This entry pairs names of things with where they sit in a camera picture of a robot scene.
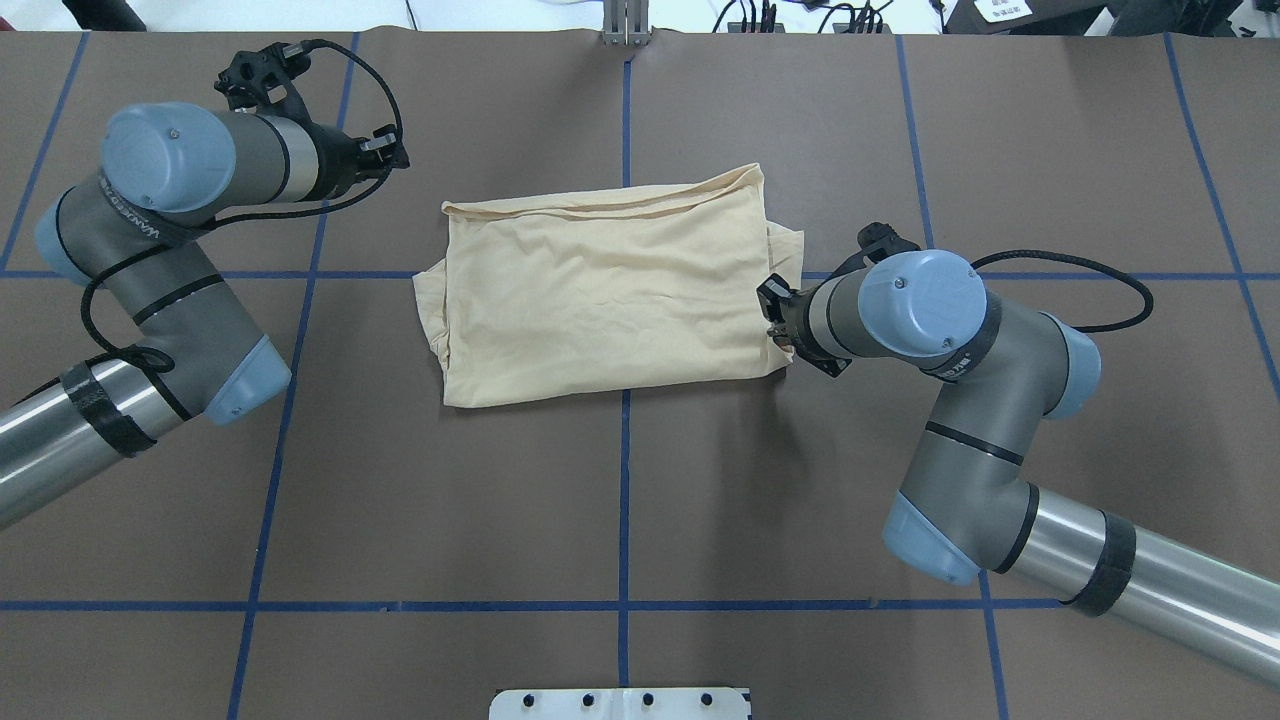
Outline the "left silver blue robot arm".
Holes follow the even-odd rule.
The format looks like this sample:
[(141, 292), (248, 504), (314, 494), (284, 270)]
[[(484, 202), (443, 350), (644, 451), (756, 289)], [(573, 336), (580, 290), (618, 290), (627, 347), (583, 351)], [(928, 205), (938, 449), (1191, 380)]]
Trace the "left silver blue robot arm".
[[(320, 49), (378, 85), (389, 124), (351, 136), (311, 117), (296, 81)], [(239, 51), (212, 87), (223, 111), (174, 101), (115, 113), (99, 168), (38, 220), (38, 254), (79, 286), (79, 320), (99, 352), (4, 411), (4, 527), (186, 421), (229, 424), (289, 386), (288, 363), (200, 247), (202, 237), (353, 206), (410, 167), (390, 86), (339, 44)]]

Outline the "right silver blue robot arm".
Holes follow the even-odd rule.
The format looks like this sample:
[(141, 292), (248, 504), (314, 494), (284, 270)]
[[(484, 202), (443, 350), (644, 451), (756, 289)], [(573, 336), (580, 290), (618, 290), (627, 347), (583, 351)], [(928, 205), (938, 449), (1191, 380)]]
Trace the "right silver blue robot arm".
[(899, 560), (955, 585), (1011, 573), (1084, 618), (1277, 685), (1276, 582), (1021, 478), (1041, 424), (1100, 384), (1091, 329), (1002, 299), (980, 261), (884, 223), (813, 287), (774, 273), (756, 296), (769, 337), (829, 377), (893, 359), (940, 382), (882, 532)]

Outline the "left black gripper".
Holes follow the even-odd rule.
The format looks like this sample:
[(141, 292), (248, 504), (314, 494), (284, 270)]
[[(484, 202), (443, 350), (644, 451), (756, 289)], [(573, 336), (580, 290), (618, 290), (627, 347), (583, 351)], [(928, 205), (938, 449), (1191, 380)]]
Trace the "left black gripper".
[[(375, 82), (389, 105), (389, 124), (351, 136), (312, 117), (297, 81), (311, 68), (317, 50), (340, 54)], [(411, 165), (403, 117), (389, 85), (339, 44), (276, 42), (238, 51), (218, 74), (214, 88), (227, 101), (224, 118), (234, 136), (265, 137), (250, 151), (250, 174), (268, 183), (268, 201), (340, 201), (361, 183), (370, 183), (375, 192), (393, 173)]]

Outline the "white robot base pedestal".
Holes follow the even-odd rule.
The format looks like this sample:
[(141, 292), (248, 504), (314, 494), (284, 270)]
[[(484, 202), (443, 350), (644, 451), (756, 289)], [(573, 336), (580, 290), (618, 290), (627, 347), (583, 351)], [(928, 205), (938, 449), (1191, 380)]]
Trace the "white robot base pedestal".
[(509, 689), (489, 719), (751, 719), (750, 691), (727, 685)]

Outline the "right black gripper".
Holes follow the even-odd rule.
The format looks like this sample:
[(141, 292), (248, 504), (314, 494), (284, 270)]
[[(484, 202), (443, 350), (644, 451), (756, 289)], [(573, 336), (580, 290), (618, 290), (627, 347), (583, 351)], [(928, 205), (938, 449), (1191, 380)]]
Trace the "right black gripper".
[(838, 377), (851, 364), (852, 354), (831, 352), (812, 329), (809, 311), (817, 300), (818, 290), (831, 281), (863, 272), (893, 255), (922, 249), (920, 245), (904, 238), (892, 225), (882, 222), (863, 227), (858, 232), (858, 252), (845, 259), (815, 287), (795, 290), (774, 273), (756, 288), (763, 315), (769, 322), (767, 336), (773, 343), (832, 378)]

